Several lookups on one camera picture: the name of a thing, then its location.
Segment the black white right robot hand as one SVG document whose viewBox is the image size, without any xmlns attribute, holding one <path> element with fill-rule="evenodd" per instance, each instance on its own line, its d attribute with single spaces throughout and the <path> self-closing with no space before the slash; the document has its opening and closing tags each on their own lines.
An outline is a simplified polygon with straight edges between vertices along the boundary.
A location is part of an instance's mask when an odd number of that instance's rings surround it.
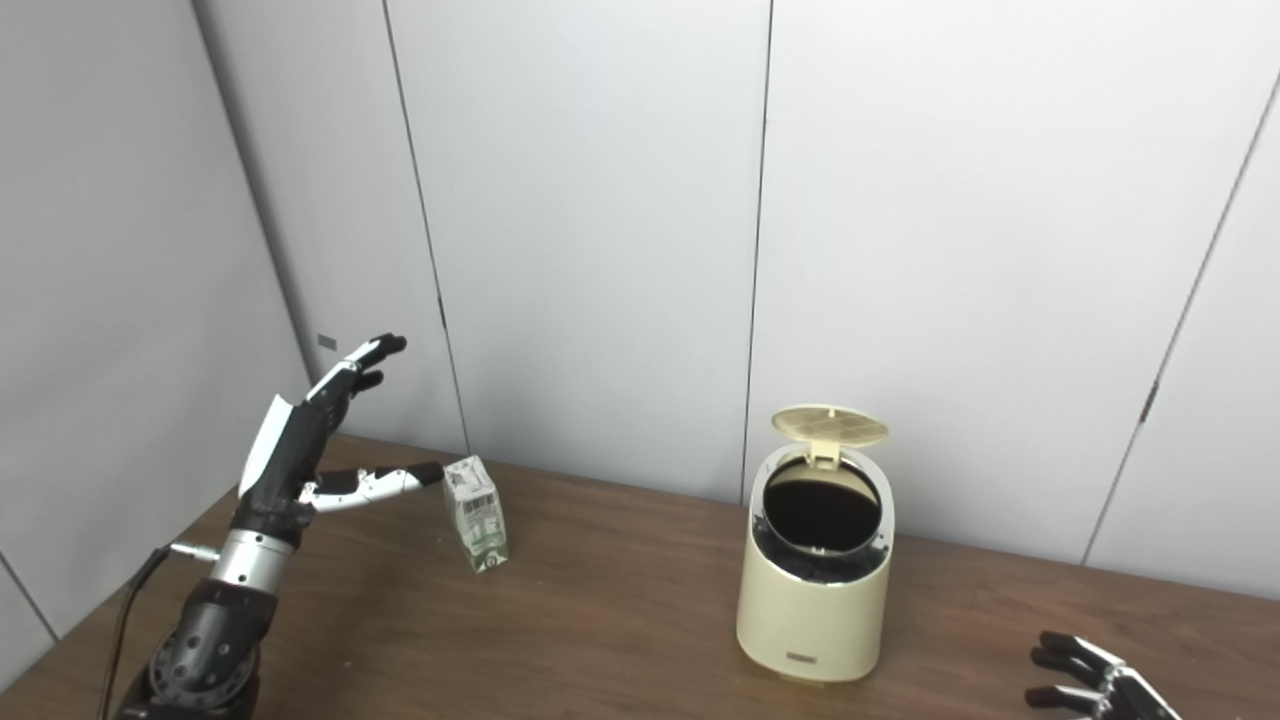
<svg viewBox="0 0 1280 720">
<path fill-rule="evenodd" d="M 1079 635 L 1042 632 L 1030 661 L 1064 673 L 1073 685 L 1025 691 L 1032 708 L 1065 708 L 1083 719 L 1179 719 L 1181 715 L 1124 659 Z"/>
</svg>

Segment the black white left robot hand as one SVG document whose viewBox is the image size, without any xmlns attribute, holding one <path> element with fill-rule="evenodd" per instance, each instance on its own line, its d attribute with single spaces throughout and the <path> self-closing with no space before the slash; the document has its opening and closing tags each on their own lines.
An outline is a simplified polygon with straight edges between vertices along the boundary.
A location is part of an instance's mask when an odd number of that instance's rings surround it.
<svg viewBox="0 0 1280 720">
<path fill-rule="evenodd" d="M 444 468 L 435 461 L 330 475 L 319 470 L 326 443 L 340 428 L 351 401 L 378 387 L 384 379 L 378 364 L 407 345 L 403 336 L 376 336 L 339 360 L 300 404 L 282 396 L 271 401 L 244 462 L 232 530 L 298 550 L 305 530 L 320 512 L 376 502 L 443 480 Z"/>
</svg>

